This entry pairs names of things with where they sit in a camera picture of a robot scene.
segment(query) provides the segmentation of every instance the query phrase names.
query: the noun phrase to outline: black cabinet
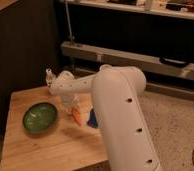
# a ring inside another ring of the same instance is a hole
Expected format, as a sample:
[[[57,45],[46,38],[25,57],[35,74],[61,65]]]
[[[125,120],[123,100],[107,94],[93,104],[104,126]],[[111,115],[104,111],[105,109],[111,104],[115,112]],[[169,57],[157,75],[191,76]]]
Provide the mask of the black cabinet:
[[[11,92],[45,84],[45,69],[60,71],[52,0],[19,0],[0,11],[0,131]]]

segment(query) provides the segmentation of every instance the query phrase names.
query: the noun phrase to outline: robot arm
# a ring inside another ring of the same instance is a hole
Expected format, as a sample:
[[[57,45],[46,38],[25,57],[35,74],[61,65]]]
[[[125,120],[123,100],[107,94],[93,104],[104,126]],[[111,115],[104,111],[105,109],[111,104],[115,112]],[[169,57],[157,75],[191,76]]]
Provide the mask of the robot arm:
[[[52,94],[89,91],[113,171],[161,171],[137,98],[146,85],[135,67],[106,67],[96,75],[52,81]]]

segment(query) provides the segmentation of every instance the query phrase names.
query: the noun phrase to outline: bowl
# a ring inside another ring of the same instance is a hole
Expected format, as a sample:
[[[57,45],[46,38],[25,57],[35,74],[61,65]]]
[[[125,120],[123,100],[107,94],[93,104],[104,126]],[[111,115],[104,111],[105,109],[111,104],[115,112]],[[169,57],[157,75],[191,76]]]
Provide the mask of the bowl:
[[[31,106],[23,116],[23,126],[30,134],[42,133],[50,128],[57,119],[56,107],[48,102]]]

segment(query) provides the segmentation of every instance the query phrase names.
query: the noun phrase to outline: floor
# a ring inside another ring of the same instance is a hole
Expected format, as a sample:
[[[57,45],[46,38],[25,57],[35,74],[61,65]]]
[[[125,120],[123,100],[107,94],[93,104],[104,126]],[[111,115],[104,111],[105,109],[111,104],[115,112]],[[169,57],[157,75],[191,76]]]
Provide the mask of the floor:
[[[194,102],[145,91],[140,104],[163,171],[194,171]],[[3,138],[0,136],[0,160]],[[109,171],[108,162],[80,171]]]

